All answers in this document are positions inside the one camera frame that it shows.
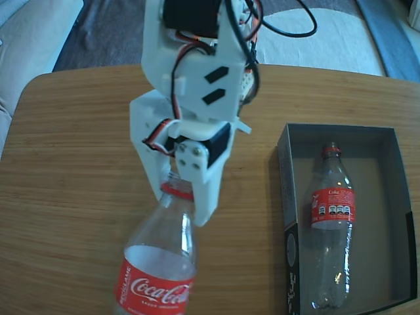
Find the cardboard box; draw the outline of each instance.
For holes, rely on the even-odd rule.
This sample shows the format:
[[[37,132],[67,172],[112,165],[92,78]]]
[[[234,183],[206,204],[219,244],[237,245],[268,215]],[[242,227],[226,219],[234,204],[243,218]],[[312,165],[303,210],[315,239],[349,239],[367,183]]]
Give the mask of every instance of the cardboard box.
[[[339,143],[356,192],[350,293],[341,308],[328,314],[371,314],[417,298],[413,216],[394,129],[287,124],[278,142],[287,314],[317,314],[308,296],[314,257],[305,196],[327,141]]]

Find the coca-cola logo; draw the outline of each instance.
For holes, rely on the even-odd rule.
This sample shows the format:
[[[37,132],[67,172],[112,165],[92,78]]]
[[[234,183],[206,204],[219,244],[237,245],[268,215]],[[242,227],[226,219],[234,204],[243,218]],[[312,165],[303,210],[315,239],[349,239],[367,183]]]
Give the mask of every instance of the coca-cola logo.
[[[191,284],[182,284],[172,289],[162,289],[150,285],[148,278],[140,278],[132,282],[130,290],[139,297],[161,304],[179,304],[188,300]]]

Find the red label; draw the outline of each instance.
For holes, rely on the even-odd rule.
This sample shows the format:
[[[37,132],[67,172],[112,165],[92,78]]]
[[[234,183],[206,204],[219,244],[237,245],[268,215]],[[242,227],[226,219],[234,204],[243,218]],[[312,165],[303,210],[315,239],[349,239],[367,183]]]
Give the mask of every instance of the red label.
[[[184,314],[193,279],[171,281],[136,269],[127,259],[119,272],[117,302],[134,315]]]
[[[354,222],[354,190],[325,188],[312,193],[312,223],[321,221]]]

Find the coca-cola bottle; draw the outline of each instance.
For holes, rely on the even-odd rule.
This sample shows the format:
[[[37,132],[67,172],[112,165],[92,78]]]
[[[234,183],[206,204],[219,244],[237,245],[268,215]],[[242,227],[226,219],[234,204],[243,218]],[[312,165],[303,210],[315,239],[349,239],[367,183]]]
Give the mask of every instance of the coca-cola bottle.
[[[310,233],[315,261],[309,292],[315,309],[339,308],[350,289],[348,256],[355,195],[340,157],[341,150],[336,142],[324,146],[322,167],[312,193]]]
[[[190,186],[172,178],[159,206],[129,238],[114,315],[182,315],[196,274]]]

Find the white rug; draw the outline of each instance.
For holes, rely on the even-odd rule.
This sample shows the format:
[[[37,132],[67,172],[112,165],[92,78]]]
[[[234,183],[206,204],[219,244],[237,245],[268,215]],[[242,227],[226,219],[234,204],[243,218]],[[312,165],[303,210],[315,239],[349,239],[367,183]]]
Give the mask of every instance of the white rug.
[[[262,27],[257,43],[261,64],[282,64],[385,75],[365,22],[353,15],[312,9],[318,31],[308,38],[288,38]],[[266,21],[287,32],[308,32],[312,23],[303,9],[283,11]]]

